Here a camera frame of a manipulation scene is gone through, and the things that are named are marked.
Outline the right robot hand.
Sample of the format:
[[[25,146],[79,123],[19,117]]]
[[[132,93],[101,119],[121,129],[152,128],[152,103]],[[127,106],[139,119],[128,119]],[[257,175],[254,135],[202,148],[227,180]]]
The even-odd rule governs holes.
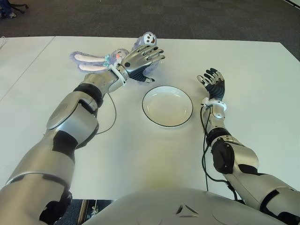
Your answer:
[[[218,70],[210,68],[203,75],[198,75],[197,80],[209,93],[209,99],[222,101],[225,94],[225,80]]]

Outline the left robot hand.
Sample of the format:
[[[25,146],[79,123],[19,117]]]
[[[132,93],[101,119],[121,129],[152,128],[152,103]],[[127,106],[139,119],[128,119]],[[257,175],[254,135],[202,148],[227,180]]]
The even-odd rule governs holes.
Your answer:
[[[155,82],[153,78],[147,77],[144,71],[164,59],[163,52],[164,50],[156,45],[141,45],[125,56],[116,69],[125,79],[131,78],[145,83]]]

